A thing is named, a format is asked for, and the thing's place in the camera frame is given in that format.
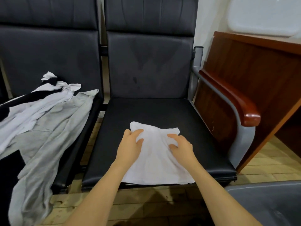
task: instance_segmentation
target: finger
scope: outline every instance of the finger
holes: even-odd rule
[[[178,143],[179,143],[179,141],[181,141],[181,136],[178,136],[177,134],[167,134],[167,136],[170,138],[173,138]]]
[[[178,149],[178,147],[174,144],[169,144],[169,148],[173,151],[175,149]]]
[[[126,130],[124,131],[123,137],[128,137],[131,133],[132,133],[131,130],[126,129]]]
[[[144,131],[143,129],[138,129],[138,130],[134,131],[134,132],[131,134],[131,136],[133,136],[133,137],[135,138],[135,140],[136,140],[137,137],[139,136],[139,134],[140,134],[141,132],[143,132],[143,131]]]
[[[144,139],[140,139],[140,140],[138,140],[137,143],[136,143],[136,144],[137,144],[137,147],[138,147],[138,149],[139,149],[140,151],[141,151],[141,148],[142,148],[143,140],[144,140]]]

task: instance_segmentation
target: backrest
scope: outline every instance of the backrest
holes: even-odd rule
[[[96,0],[0,0],[0,59],[14,97],[48,71],[102,97],[98,45]]]
[[[111,97],[186,98],[198,0],[104,0]]]

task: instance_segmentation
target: wooden desk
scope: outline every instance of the wooden desk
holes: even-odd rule
[[[300,41],[215,32],[204,69],[249,97],[261,114],[254,141],[238,171],[273,135],[301,156]],[[231,108],[203,83],[194,104],[227,152],[236,135]]]

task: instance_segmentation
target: armrest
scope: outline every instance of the armrest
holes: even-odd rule
[[[193,72],[200,79],[202,79],[212,90],[214,90],[221,97],[224,96],[235,106],[235,109],[240,118],[240,124],[242,126],[254,127],[259,125],[260,114],[255,104],[249,98],[240,93],[230,84],[226,83],[224,80],[220,79],[217,76],[209,74],[204,69],[200,71],[193,69]]]

